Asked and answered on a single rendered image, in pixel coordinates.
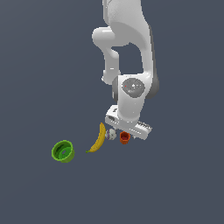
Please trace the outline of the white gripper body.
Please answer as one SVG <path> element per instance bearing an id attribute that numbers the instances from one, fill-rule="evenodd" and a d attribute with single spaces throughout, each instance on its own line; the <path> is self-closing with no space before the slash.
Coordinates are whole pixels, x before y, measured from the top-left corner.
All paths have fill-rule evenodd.
<path id="1" fill-rule="evenodd" d="M 105 123 L 111 125 L 116 130 L 122 130 L 130 133 L 134 138 L 138 137 L 145 140 L 149 133 L 152 131 L 152 127 L 144 122 L 128 123 L 124 122 L 118 117 L 118 106 L 112 105 L 105 116 Z"/>

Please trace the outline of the small white purple object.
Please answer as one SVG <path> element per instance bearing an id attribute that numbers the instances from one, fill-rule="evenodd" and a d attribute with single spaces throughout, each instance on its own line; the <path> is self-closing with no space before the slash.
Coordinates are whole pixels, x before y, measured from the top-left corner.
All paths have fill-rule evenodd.
<path id="1" fill-rule="evenodd" d="M 108 140 L 114 140 L 116 138 L 116 131 L 114 129 L 108 129 L 106 131 L 105 137 Z"/>

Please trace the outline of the small orange cup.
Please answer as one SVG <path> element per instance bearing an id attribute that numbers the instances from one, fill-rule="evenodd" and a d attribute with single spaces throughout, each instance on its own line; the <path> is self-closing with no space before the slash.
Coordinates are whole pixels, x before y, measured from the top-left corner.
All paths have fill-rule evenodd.
<path id="1" fill-rule="evenodd" d="M 120 142 L 122 144 L 127 144 L 129 142 L 129 140 L 130 140 L 130 134 L 129 133 L 127 133 L 125 131 L 120 133 Z"/>

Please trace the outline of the yellow banana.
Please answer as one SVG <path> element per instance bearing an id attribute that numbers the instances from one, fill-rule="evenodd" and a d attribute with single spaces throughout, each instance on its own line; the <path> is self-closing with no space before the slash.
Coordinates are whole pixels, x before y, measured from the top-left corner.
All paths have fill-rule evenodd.
<path id="1" fill-rule="evenodd" d="M 98 136 L 97 140 L 95 141 L 95 143 L 90 148 L 90 150 L 87 150 L 87 153 L 96 152 L 101 148 L 101 146 L 103 145 L 104 140 L 105 140 L 105 134 L 106 134 L 105 125 L 103 123 L 101 123 L 99 136 Z"/>

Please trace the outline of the green cup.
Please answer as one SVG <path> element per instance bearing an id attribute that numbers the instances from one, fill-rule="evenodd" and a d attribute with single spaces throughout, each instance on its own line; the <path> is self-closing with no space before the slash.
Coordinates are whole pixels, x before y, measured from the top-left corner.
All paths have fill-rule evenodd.
<path id="1" fill-rule="evenodd" d="M 70 141 L 62 140 L 52 148 L 52 158 L 61 163 L 69 163 L 74 158 L 74 147 Z"/>

